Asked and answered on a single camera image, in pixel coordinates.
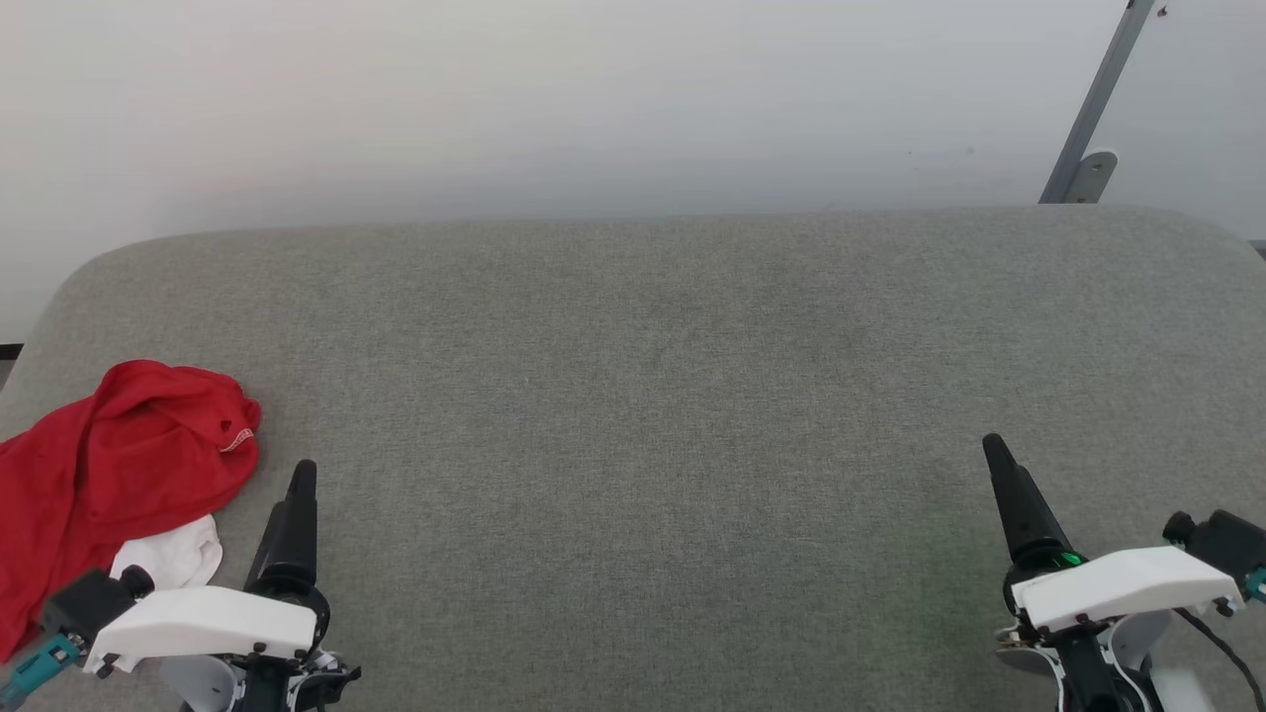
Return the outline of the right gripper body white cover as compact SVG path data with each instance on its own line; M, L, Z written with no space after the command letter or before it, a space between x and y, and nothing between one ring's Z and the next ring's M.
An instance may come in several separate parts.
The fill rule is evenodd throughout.
M1177 547L1112 552L1008 587L1017 625L998 632L1004 666L1048 677L1056 711L1212 711L1185 668L1157 666L1171 620L1212 606L1236 612L1233 578Z

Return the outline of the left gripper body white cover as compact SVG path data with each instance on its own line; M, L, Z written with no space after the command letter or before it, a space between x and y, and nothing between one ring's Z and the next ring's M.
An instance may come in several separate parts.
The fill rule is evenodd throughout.
M325 595L300 576L158 590L96 635L84 668L108 677L157 660L185 711L325 711L362 677L322 647L329 622Z

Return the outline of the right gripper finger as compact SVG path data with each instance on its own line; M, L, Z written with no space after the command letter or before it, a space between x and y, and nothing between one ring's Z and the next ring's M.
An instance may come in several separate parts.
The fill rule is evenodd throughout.
M1032 490L1036 484L1000 435L984 436L984 456L1008 555L1012 563L1018 563L1033 541L1031 524L1036 516Z
M1031 549L1025 550L1025 555L1018 563L1074 563L1075 551L1066 535L1063 535L1063 530L1058 526L1058 521L1052 509L1050 509L1047 500L1041 495L1037 484L1032 490L1032 495L1033 514L1036 516L1031 524L1033 541Z

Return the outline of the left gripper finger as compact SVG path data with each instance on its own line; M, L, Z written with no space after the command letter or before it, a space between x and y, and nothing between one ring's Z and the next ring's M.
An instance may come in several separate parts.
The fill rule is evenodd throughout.
M270 513L244 587L305 587L301 580L290 576L285 565L286 495Z
M299 461L286 495L285 565L290 576L316 585L316 462Z

